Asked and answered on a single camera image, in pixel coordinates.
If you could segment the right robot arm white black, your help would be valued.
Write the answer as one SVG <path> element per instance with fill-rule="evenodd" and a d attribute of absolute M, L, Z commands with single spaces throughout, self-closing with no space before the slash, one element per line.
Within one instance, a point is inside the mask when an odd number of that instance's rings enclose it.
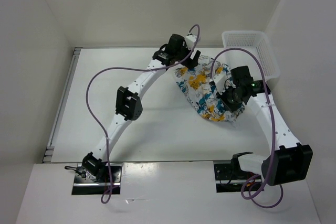
<path fill-rule="evenodd" d="M 262 80 L 254 80 L 247 66 L 231 70 L 233 85 L 217 93 L 231 113 L 246 105 L 255 115 L 270 148 L 269 157 L 243 152 L 233 155 L 230 172 L 243 178 L 248 172 L 262 176 L 269 186 L 296 182 L 306 178 L 313 151 L 289 130 Z"/>

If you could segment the patterned white teal yellow shorts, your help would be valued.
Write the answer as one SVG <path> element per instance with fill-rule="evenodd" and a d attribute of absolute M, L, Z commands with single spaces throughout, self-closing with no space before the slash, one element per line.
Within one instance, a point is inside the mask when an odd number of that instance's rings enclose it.
<path fill-rule="evenodd" d="M 213 58 L 201 55 L 195 68 L 175 69 L 175 82 L 188 103 L 202 118 L 213 122 L 233 123 L 245 111 L 245 106 L 240 105 L 237 111 L 230 112 L 216 97 L 217 87 L 211 84 L 210 79 L 212 62 Z"/>

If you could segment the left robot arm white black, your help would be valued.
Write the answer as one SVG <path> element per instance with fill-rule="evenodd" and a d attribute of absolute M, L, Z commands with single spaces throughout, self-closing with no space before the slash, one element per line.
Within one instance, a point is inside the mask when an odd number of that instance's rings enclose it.
<path fill-rule="evenodd" d="M 149 87 L 171 67 L 179 64 L 187 67 L 197 65 L 200 52 L 196 52 L 194 59 L 191 59 L 191 55 L 199 39 L 199 35 L 192 33 L 188 33 L 185 37 L 173 34 L 169 42 L 153 54 L 147 68 L 139 70 L 141 74 L 131 84 L 126 87 L 120 86 L 117 90 L 115 115 L 108 129 L 103 127 L 90 108 L 89 89 L 94 79 L 90 80 L 86 90 L 86 105 L 89 113 L 103 130 L 102 140 L 94 151 L 82 160 L 82 169 L 93 182 L 107 177 L 111 151 L 124 130 L 142 114 L 142 98 Z"/>

